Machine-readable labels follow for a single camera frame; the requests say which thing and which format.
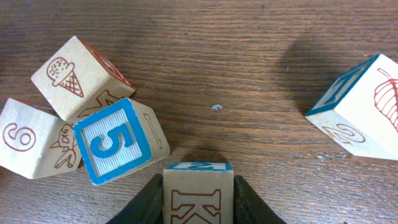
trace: toy block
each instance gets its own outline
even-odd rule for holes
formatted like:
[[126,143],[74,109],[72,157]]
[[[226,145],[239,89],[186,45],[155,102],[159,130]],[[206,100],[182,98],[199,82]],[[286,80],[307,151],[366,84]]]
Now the toy block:
[[355,156],[398,160],[398,64],[379,54],[352,68],[305,117]]
[[0,166],[29,179],[76,170],[81,155],[72,124],[54,114],[9,98],[0,114]]
[[81,120],[74,132],[94,185],[131,174],[170,153],[152,108],[129,98]]
[[135,91],[103,54],[76,36],[31,79],[58,115],[74,123]]
[[232,223],[234,174],[228,163],[178,162],[163,171],[163,220]]

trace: blue border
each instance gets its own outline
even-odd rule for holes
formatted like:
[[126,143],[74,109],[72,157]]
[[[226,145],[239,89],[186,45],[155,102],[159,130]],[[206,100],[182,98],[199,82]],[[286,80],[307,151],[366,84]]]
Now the blue border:
[[[131,130],[133,131],[134,136],[136,137],[138,146],[142,152],[142,156],[138,159],[135,159],[135,160],[127,163],[127,164],[124,164],[121,167],[118,167],[115,170],[112,170],[111,172],[108,172],[102,176],[97,177],[97,175],[95,174],[95,170],[93,168],[93,163],[90,159],[90,156],[88,155],[89,149],[86,148],[86,144],[81,135],[81,130],[92,125],[93,123],[95,123],[101,119],[104,119],[105,117],[107,117],[119,110],[124,110],[124,112],[127,116],[127,120],[131,126]],[[148,140],[145,137],[144,130],[142,129],[142,127],[139,123],[137,114],[134,111],[133,105],[129,101],[128,98],[119,100],[118,102],[114,103],[113,105],[108,106],[105,109],[102,109],[102,110],[96,112],[95,114],[85,118],[84,120],[78,122],[73,127],[73,130],[75,133],[77,144],[78,144],[80,152],[81,152],[81,156],[83,158],[83,161],[86,164],[88,175],[90,176],[91,182],[95,185],[100,185],[100,184],[103,184],[115,177],[119,177],[120,175],[125,174],[129,170],[145,164],[152,157],[152,152],[150,150]]]
[[232,170],[232,166],[229,162],[206,162],[206,163],[218,163],[218,164],[225,164],[225,169],[220,170],[220,169],[188,169],[188,168],[174,168],[177,165],[181,164],[181,163],[193,163],[193,162],[175,162],[172,165],[169,165],[168,167],[166,167],[165,169],[169,170],[169,169],[174,169],[174,170],[194,170],[194,171],[215,171],[215,172],[219,172],[219,171],[229,171]]
[[[347,72],[345,72],[345,73],[339,75],[339,76],[335,79],[335,81],[333,81],[333,83],[328,87],[328,89],[322,93],[322,96],[319,97],[319,99],[317,100],[317,102],[311,107],[311,109],[310,109],[308,112],[305,113],[305,115],[306,115],[306,116],[310,116],[310,115],[313,115],[313,114],[316,114],[316,113],[321,113],[321,112],[328,111],[328,110],[331,110],[331,109],[335,108],[335,107],[342,101],[342,99],[348,94],[348,92],[355,86],[355,84],[359,81],[359,79],[363,76],[363,74],[365,74],[365,73],[368,71],[369,67],[373,64],[373,62],[376,61],[376,60],[380,57],[380,55],[381,55],[381,54],[375,55],[375,56],[373,56],[373,57],[367,59],[366,61],[360,63],[359,65],[353,67],[353,68],[350,69],[349,71],[347,71]],[[367,65],[366,68],[363,70],[363,72],[362,72],[360,75],[358,75],[358,77],[355,79],[355,81],[347,88],[347,90],[342,94],[342,96],[340,97],[340,99],[339,99],[336,103],[332,103],[332,104],[327,105],[327,106],[322,106],[321,108],[318,108],[318,109],[315,109],[315,110],[312,109],[312,108],[314,108],[314,107],[318,104],[318,102],[325,96],[325,94],[329,91],[329,89],[333,86],[333,84],[336,82],[336,80],[337,80],[339,77],[342,77],[343,75],[346,75],[347,73],[352,72],[353,70],[356,70],[357,68],[360,68],[360,67],[366,65],[367,63],[368,63],[368,65]]]

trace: wooden surface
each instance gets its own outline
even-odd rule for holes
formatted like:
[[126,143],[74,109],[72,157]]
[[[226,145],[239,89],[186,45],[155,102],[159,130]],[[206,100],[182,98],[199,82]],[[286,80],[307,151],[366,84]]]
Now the wooden surface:
[[[171,155],[92,186],[0,168],[1,223],[104,223],[176,161],[228,160],[287,223],[397,223],[398,162],[351,156],[303,117],[336,76],[398,61],[396,1],[0,2],[0,105],[45,101],[30,76],[72,35],[152,107]],[[210,110],[220,104],[220,111]]]

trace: cube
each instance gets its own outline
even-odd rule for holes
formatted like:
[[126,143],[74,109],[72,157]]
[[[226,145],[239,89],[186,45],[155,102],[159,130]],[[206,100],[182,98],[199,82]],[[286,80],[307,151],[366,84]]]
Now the cube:
[[229,163],[178,162],[163,171],[163,220],[233,223],[234,174]]
[[103,54],[76,36],[31,79],[59,116],[74,123],[135,91]]
[[78,122],[74,132],[94,185],[131,174],[170,153],[152,108],[129,98]]
[[398,64],[379,54],[352,68],[305,117],[355,156],[398,160]]
[[29,179],[76,170],[81,155],[72,124],[54,114],[9,98],[0,115],[0,166]]

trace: wooden block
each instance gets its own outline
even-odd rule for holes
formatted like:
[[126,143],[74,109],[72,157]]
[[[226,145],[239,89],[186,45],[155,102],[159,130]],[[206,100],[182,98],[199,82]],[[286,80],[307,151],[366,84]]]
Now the wooden block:
[[305,117],[355,156],[398,160],[398,64],[380,54],[352,68]]
[[76,36],[31,79],[68,122],[77,122],[135,91],[103,54]]
[[131,174],[170,153],[154,111],[129,98],[78,122],[74,132],[94,185]]
[[233,181],[228,163],[178,162],[165,168],[164,223],[232,223]]
[[76,170],[81,155],[72,124],[53,114],[9,98],[0,115],[0,165],[29,179]]

